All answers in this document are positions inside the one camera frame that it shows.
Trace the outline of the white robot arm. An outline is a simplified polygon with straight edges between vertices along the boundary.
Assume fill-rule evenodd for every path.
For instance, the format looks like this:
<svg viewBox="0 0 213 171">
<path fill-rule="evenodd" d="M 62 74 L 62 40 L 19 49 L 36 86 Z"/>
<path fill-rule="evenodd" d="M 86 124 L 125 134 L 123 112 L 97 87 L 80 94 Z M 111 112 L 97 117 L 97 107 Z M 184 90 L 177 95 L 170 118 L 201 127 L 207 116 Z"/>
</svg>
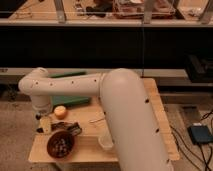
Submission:
<svg viewBox="0 0 213 171">
<path fill-rule="evenodd" d="M 46 69 L 36 68 L 18 87 L 44 115 L 52 109 L 52 95 L 99 97 L 122 171 L 174 171 L 151 100 L 134 71 L 50 78 Z"/>
</svg>

